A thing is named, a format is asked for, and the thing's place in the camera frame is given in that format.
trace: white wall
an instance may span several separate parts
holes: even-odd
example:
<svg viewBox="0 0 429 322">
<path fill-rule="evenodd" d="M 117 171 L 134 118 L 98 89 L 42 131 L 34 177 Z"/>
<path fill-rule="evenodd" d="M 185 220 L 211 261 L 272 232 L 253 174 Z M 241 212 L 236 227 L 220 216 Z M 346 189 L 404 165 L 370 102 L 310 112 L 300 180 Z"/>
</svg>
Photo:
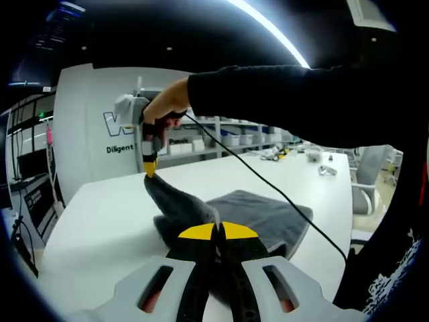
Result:
<svg viewBox="0 0 429 322">
<path fill-rule="evenodd" d="M 54 149 L 58 180 L 66 204 L 85 183 L 137 173 L 133 150 L 107 153 L 109 146 L 133 144 L 133 135 L 111 137 L 104 112 L 112 112 L 116 98 L 136 88 L 164 88 L 189 75 L 158 68 L 102 68 L 91 64 L 61 72 L 54 106 Z"/>
</svg>

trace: white table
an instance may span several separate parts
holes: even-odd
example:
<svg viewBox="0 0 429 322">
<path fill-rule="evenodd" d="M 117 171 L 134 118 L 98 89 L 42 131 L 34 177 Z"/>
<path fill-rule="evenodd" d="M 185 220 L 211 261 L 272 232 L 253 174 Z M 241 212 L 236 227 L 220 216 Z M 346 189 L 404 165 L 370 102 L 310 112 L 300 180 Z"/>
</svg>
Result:
<svg viewBox="0 0 429 322">
<path fill-rule="evenodd" d="M 347 156 L 324 155 L 324 164 L 336 176 L 320 176 L 320 164 L 305 155 L 286 156 L 279 162 L 244 155 L 262 176 L 284 191 L 296 204 L 313 210 L 313 222 L 348 254 L 352 230 L 351 179 Z M 220 158 L 157 171 L 174 187 L 203 201 L 237 189 L 283 201 L 283 197 L 252 174 L 234 157 Z M 152 218 L 160 211 L 147 194 L 143 174 L 86 184 L 80 188 L 59 219 L 42 261 L 37 284 L 61 313 L 92 309 L 113 295 L 117 281 L 153 255 L 167 248 Z M 341 255 L 312 227 L 291 259 L 317 280 L 332 301 L 345 263 Z M 204 321 L 232 321 L 229 308 L 210 297 Z"/>
</svg>

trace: black jacket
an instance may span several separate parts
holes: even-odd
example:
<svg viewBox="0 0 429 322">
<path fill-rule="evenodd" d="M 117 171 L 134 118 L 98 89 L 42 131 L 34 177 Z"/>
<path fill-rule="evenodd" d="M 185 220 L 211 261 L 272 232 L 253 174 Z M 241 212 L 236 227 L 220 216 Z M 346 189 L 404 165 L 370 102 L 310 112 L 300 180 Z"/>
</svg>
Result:
<svg viewBox="0 0 429 322">
<path fill-rule="evenodd" d="M 420 93 L 408 88 L 415 81 L 406 67 L 388 66 L 228 67 L 188 80 L 196 115 L 278 126 L 322 146 L 390 144 L 404 152 L 391 205 L 373 237 L 347 264 L 334 301 L 374 319 L 410 318 L 425 297 L 415 289 L 428 281 L 429 271 L 423 271 L 429 254 L 429 194 L 424 192 L 429 189 L 429 117 Z"/>
</svg>

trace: ceiling light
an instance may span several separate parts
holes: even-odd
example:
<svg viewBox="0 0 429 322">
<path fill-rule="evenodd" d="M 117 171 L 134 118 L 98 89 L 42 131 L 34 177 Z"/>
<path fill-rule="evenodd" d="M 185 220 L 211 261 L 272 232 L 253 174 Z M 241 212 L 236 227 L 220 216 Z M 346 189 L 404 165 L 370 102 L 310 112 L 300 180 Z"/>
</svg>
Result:
<svg viewBox="0 0 429 322">
<path fill-rule="evenodd" d="M 80 12 L 85 12 L 86 11 L 85 8 L 83 8 L 83 7 L 79 6 L 79 5 L 75 5 L 74 3 L 70 3 L 68 1 L 61 1 L 60 4 L 63 5 L 63 6 L 67 6 L 67 7 L 73 8 L 73 9 L 75 9 L 77 11 L 80 11 Z"/>
<path fill-rule="evenodd" d="M 34 136 L 35 138 L 38 138 L 38 137 L 40 137 L 40 136 L 45 136 L 46 135 L 46 133 L 41 133 L 41 134 L 38 134 L 38 135 L 36 135 L 36 136 Z M 33 138 L 29 138 L 29 139 L 26 139 L 26 140 L 24 140 L 24 142 L 28 142 L 28 141 L 31 141 Z"/>
<path fill-rule="evenodd" d="M 274 37 L 276 37 L 289 51 L 290 53 L 296 58 L 296 60 L 300 63 L 302 67 L 310 68 L 310 66 L 307 64 L 306 60 L 302 55 L 297 51 L 295 46 L 283 35 L 283 33 L 272 23 L 270 20 L 265 18 L 258 10 L 250 6 L 248 3 L 246 3 L 243 0 L 227 0 L 228 2 L 232 3 L 239 9 L 243 10 L 245 13 L 250 15 L 254 20 L 259 22 L 266 30 L 271 32 Z"/>
<path fill-rule="evenodd" d="M 18 132 L 20 132 L 22 129 L 17 129 L 16 131 L 14 131 L 13 133 L 11 133 L 11 134 L 8 134 L 7 135 L 7 137 L 8 138 L 10 138 L 13 134 L 16 134 L 16 133 L 18 133 Z"/>
<path fill-rule="evenodd" d="M 43 122 L 43 121 L 46 121 L 48 119 L 53 119 L 53 118 L 54 118 L 54 116 L 48 116 L 48 117 L 45 117 L 43 119 L 39 119 L 39 121 Z"/>
</svg>

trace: black ceiling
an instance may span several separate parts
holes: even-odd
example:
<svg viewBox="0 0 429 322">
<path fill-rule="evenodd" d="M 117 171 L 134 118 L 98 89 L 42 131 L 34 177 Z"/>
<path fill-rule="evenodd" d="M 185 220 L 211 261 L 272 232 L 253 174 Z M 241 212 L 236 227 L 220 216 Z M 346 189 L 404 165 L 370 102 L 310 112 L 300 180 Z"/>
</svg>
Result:
<svg viewBox="0 0 429 322">
<path fill-rule="evenodd" d="M 21 27 L 9 34 L 9 68 L 3 69 L 5 83 L 30 83 L 8 87 L 2 110 L 18 97 L 40 92 L 42 85 L 54 86 L 65 66 L 87 62 L 95 68 L 150 66 L 190 72 L 297 64 L 274 36 L 227 0 L 70 0 L 85 8 L 84 13 L 56 1 L 34 2 L 17 8 Z M 274 23 L 312 68 L 359 59 L 357 28 L 345 0 L 246 2 Z"/>
</svg>

